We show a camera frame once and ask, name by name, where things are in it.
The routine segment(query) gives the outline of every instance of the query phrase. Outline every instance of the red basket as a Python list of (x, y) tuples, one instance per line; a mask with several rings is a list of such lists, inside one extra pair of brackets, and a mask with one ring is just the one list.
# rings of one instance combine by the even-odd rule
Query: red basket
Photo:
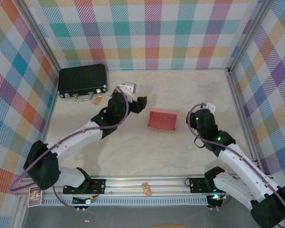
[(150, 111), (148, 127), (175, 131), (177, 114), (169, 111)]

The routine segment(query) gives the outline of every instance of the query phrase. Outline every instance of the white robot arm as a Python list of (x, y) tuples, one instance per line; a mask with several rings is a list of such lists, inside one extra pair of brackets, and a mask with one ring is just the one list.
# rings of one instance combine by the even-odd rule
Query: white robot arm
[(62, 139), (49, 143), (37, 141), (32, 145), (24, 164), (25, 170), (36, 162), (40, 155), (50, 150), (44, 158), (28, 170), (28, 174), (40, 189), (45, 190), (53, 185), (65, 185), (64, 190), (70, 188), (74, 194), (89, 193), (89, 189), (93, 185), (89, 175), (81, 168), (70, 169), (60, 164), (68, 156), (79, 152), (84, 146), (111, 134), (130, 112), (141, 112), (147, 105), (147, 97), (139, 96), (137, 101), (134, 101), (133, 94), (135, 92), (136, 84), (134, 83), (118, 85), (112, 98), (108, 101), (108, 106), (84, 126)]
[(236, 180), (222, 168), (215, 167), (205, 173), (209, 190), (219, 189), (241, 202), (262, 228), (272, 228), (285, 219), (285, 186), (278, 186), (266, 176), (240, 149), (227, 133), (215, 124), (215, 106), (200, 104), (202, 109), (188, 113), (187, 124), (191, 132), (204, 142), (204, 146), (228, 164), (240, 177)]

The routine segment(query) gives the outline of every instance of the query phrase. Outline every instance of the checkered wall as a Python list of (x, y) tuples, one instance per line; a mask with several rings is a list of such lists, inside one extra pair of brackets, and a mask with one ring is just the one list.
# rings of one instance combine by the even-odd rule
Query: checkered wall
[(241, 47), (241, 45), (243, 44), (244, 40), (246, 39), (247, 33), (249, 32), (249, 30), (250, 30), (250, 28), (251, 28), (251, 26), (253, 24), (252, 22), (256, 18), (256, 16), (257, 16), (257, 14), (258, 14), (258, 12), (259, 12), (263, 2), (264, 2), (264, 0), (258, 0), (257, 1), (257, 4), (255, 5), (255, 8), (253, 9), (252, 14), (249, 17), (249, 20), (248, 20), (245, 28), (243, 29), (242, 34), (240, 35), (240, 37), (238, 39), (237, 45), (233, 49), (233, 52), (231, 54), (231, 58), (229, 59), (229, 62), (227, 64), (227, 68), (230, 68), (230, 66), (231, 66), (231, 64), (232, 64), (232, 62), (234, 60), (234, 57), (238, 53), (238, 49)]
[(285, 179), (285, 0), (276, 0), (235, 71), (266, 173)]
[(38, 0), (47, 29), (26, 2), (62, 67), (185, 69), (226, 67), (250, 0)]
[(15, 199), (7, 188), (45, 132), (56, 85), (56, 72), (16, 6), (0, 0), (0, 228)]

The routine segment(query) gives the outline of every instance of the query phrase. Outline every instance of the metal bracket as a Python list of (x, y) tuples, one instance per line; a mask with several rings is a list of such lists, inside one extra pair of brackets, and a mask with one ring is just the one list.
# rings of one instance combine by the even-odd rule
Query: metal bracket
[(215, 113), (216, 106), (213, 103), (206, 102), (201, 108), (207, 108), (212, 114)]
[(219, 189), (209, 189), (204, 178), (189, 178), (189, 185), (191, 193), (213, 193), (218, 195), (224, 194), (224, 192)]
[(105, 193), (105, 179), (90, 179), (89, 187), (86, 190), (74, 188), (69, 185), (63, 187), (63, 194), (88, 194), (98, 195)]
[(223, 199), (214, 199), (213, 196), (207, 196), (207, 202), (209, 208), (216, 208), (221, 207), (223, 205), (224, 200)]
[[(237, 180), (240, 178), (236, 174), (231, 174), (231, 176), (235, 176)], [(190, 188), (185, 185), (186, 178), (194, 179), (194, 180), (202, 180), (204, 181), (204, 175), (172, 175), (172, 176), (101, 176), (101, 177), (91, 177), (93, 180), (102, 180), (105, 179), (105, 191), (104, 195), (101, 197), (144, 197), (146, 198), (142, 183), (147, 182), (150, 185), (152, 190), (152, 197), (157, 196), (212, 196), (213, 192), (200, 192), (196, 191), (196, 193), (191, 193)], [(23, 178), (20, 186), (25, 186), (33, 182), (31, 178)], [(64, 186), (57, 186), (56, 191), (58, 194), (62, 194)], [(28, 189), (22, 189), (18, 191), (18, 196), (26, 197), (29, 193)], [(219, 191), (215, 191), (217, 195), (223, 195)], [(55, 197), (53, 191), (48, 189), (45, 191), (45, 196), (47, 197)], [(89, 197), (91, 194), (77, 194), (76, 197)]]

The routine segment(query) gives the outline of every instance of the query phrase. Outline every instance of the purple cable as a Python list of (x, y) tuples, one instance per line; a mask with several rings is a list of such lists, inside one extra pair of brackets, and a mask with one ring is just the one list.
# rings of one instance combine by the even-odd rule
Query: purple cable
[(80, 131), (77, 131), (77, 132), (74, 132), (70, 135), (68, 135), (67, 137), (63, 138), (62, 140), (60, 140), (58, 142), (58, 144), (55, 144), (54, 146), (52, 146), (51, 148), (49, 148), (48, 150), (46, 150), (45, 152), (43, 152), (36, 160), (34, 160), (9, 186), (8, 188), (8, 191), (18, 191), (18, 190), (21, 190), (21, 189), (25, 189), (29, 186), (32, 186), (34, 185), (35, 183), (30, 183), (30, 184), (27, 184), (25, 186), (22, 186), (22, 187), (19, 187), (19, 188), (16, 188), (16, 189), (13, 189), (12, 187), (14, 187), (14, 185), (21, 179), (24, 177), (24, 175), (26, 173), (28, 173), (28, 171), (34, 166), (36, 165), (36, 163), (38, 161), (40, 161), (47, 153), (49, 153), (50, 151), (52, 151), (54, 148), (58, 147), (59, 145), (61, 145), (64, 141), (68, 140), (69, 138), (72, 138), (73, 136), (75, 135), (78, 135), (80, 133), (83, 133), (85, 131), (90, 131), (90, 130), (96, 130), (96, 129), (100, 129), (100, 130), (103, 130), (103, 129), (111, 129), (111, 128), (116, 128), (117, 126), (121, 125), (125, 119), (127, 118), (128, 116), (128, 113), (129, 113), (129, 103), (128, 103), (128, 98), (126, 96), (126, 94), (119, 88), (119, 87), (116, 87), (116, 89), (123, 95), (123, 98), (125, 100), (125, 106), (126, 106), (126, 110), (125, 110), (125, 115), (123, 117), (123, 119), (119, 122), (119, 123), (116, 123), (112, 126), (102, 126), (102, 127), (89, 127), (89, 128), (86, 128), (84, 131), (83, 130), (80, 130)]
[(224, 207), (226, 207), (228, 204), (229, 204), (229, 202), (232, 200), (232, 196), (230, 196), (230, 198), (229, 198), (229, 200), (226, 202), (226, 203), (224, 203), (222, 206), (220, 206), (220, 207), (218, 207), (218, 208), (224, 208)]
[[(58, 199), (58, 201), (59, 201), (60, 203), (62, 203), (64, 206), (66, 206), (66, 207), (68, 207), (68, 208), (76, 209), (76, 208), (73, 207), (73, 206), (67, 205), (67, 204), (58, 196), (58, 194), (57, 194), (57, 192), (56, 192), (56, 189), (55, 189), (55, 186), (53, 186), (53, 192), (54, 192), (54, 195), (56, 196), (56, 198)], [(86, 209), (85, 211), (91, 213), (91, 214), (97, 219), (98, 223), (101, 224), (101, 221), (100, 221), (99, 217), (98, 217), (94, 212), (92, 212), (92, 211), (90, 211), (90, 210), (87, 210), (87, 209)]]
[[(242, 158), (242, 156), (241, 156), (238, 152), (236, 152), (235, 150), (233, 150), (233, 149), (231, 149), (231, 148), (229, 148), (229, 147), (227, 147), (227, 146), (225, 146), (225, 145), (223, 145), (223, 144), (221, 144), (221, 143), (213, 142), (213, 141), (210, 141), (210, 140), (207, 140), (207, 139), (203, 139), (202, 137), (200, 137), (198, 134), (196, 134), (196, 133), (193, 131), (193, 129), (192, 129), (191, 126), (190, 126), (190, 116), (191, 116), (193, 110), (194, 110), (196, 107), (199, 107), (199, 106), (202, 106), (202, 105), (204, 105), (204, 103), (195, 105), (193, 108), (191, 108), (191, 110), (190, 110), (189, 113), (188, 113), (188, 116), (187, 116), (187, 124), (188, 124), (188, 127), (189, 127), (191, 133), (192, 133), (195, 137), (197, 137), (198, 139), (200, 139), (201, 141), (203, 141), (204, 143), (210, 143), (210, 144), (213, 144), (213, 145), (216, 145), (216, 146), (223, 147), (223, 148), (225, 148), (226, 150), (229, 150), (229, 151), (233, 152), (233, 153), (234, 153), (236, 156), (238, 156), (239, 158)], [(279, 193), (277, 193), (276, 190), (266, 181), (266, 179), (265, 179), (261, 174), (258, 173), (257, 169), (256, 169), (252, 164), (250, 164), (245, 158), (242, 158), (242, 160), (257, 174), (257, 176), (258, 176), (259, 178), (261, 178), (261, 180), (262, 180), (262, 181), (268, 186), (268, 188), (278, 197), (278, 199), (282, 202), (283, 206), (285, 207), (285, 201), (284, 201), (283, 198), (279, 195)]]

